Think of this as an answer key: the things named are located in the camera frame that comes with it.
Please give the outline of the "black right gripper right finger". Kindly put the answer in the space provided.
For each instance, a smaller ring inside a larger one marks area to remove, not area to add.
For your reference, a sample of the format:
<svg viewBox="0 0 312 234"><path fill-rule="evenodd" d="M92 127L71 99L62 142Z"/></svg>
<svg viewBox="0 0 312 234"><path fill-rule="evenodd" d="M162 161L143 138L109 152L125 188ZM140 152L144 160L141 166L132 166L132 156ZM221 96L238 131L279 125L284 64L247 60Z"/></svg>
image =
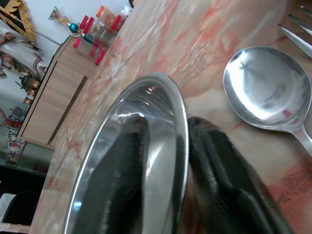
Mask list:
<svg viewBox="0 0 312 234"><path fill-rule="evenodd" d="M257 172L226 134L200 118L188 119L190 165L208 234L293 232Z"/></svg>

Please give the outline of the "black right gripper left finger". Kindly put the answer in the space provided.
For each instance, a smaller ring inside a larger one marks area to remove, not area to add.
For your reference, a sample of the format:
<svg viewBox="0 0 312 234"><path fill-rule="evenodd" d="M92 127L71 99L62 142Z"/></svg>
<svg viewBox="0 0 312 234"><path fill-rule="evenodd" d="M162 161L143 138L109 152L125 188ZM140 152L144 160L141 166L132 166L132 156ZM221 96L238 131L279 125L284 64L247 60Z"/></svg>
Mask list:
<svg viewBox="0 0 312 234"><path fill-rule="evenodd" d="M73 233L139 234L148 122L132 117L93 172Z"/></svg>

